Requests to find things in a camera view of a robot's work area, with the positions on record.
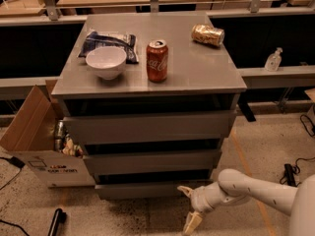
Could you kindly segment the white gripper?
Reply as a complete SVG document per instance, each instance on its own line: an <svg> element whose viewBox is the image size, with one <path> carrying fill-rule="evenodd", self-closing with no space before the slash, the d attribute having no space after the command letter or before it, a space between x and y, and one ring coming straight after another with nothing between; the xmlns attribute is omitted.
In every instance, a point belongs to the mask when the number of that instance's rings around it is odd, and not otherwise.
<svg viewBox="0 0 315 236"><path fill-rule="evenodd" d="M201 213L213 211L220 204L220 186L215 182L194 190L190 187L178 186L177 190L191 200L192 208L196 210L188 212L183 228L183 235L190 236L203 220Z"/></svg>

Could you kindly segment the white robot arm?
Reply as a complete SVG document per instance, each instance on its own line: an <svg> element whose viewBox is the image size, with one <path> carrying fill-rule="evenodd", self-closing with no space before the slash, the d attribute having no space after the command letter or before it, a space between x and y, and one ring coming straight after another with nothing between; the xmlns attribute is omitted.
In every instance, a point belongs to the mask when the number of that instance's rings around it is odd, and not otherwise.
<svg viewBox="0 0 315 236"><path fill-rule="evenodd" d="M216 207L242 204L248 197L288 215L288 236L315 236L314 175L298 187L291 187L225 169L219 174L217 182L196 189L179 186L178 190L190 199L193 208L186 218L185 236L191 235L206 214Z"/></svg>

